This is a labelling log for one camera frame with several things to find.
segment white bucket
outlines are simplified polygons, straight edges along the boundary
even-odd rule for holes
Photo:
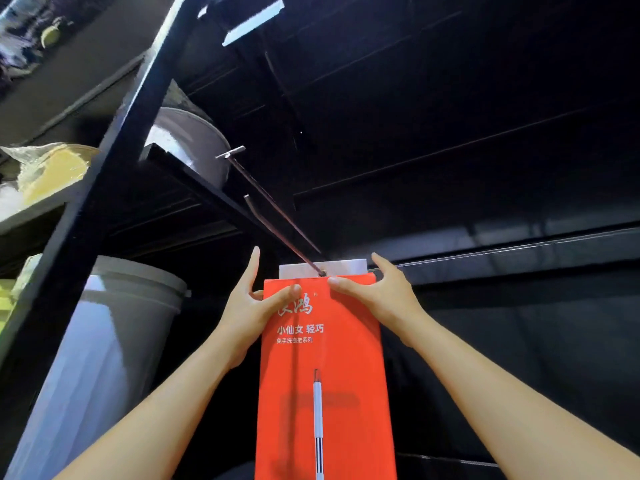
[[[147,395],[187,286],[99,256],[6,480],[50,480]]]

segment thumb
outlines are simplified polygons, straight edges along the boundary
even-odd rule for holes
[[[265,307],[268,317],[271,317],[271,315],[276,313],[289,302],[298,299],[300,297],[300,291],[302,291],[300,285],[287,286],[286,288],[278,291],[275,295],[263,299],[262,306]]]
[[[338,276],[332,276],[328,279],[329,288],[332,290],[336,290],[340,293],[344,293],[346,295],[352,296],[354,298],[359,299],[360,301],[364,301],[368,296],[368,286],[361,285],[354,281],[351,281],[348,278],[339,278]]]

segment person's right hand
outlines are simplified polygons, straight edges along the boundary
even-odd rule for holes
[[[384,277],[373,285],[361,285],[348,278],[332,276],[329,288],[363,302],[371,313],[410,346],[411,323],[431,319],[413,293],[411,283],[396,266],[375,253],[371,255]]]

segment white light strip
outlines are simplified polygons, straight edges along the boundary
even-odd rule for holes
[[[225,41],[222,42],[222,47],[228,46],[231,42],[235,42],[240,37],[247,35],[250,31],[258,28],[261,24],[272,19],[274,16],[280,13],[280,10],[284,8],[284,1],[277,0],[262,10],[260,13],[256,13],[249,20],[240,23],[235,29],[228,31]]]

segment person's right thumb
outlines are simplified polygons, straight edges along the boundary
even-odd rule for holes
[[[340,293],[347,294],[359,300],[364,300],[367,295],[367,286],[353,282],[348,278],[339,278],[338,276],[332,276],[327,280],[329,282],[329,288],[336,290]]]

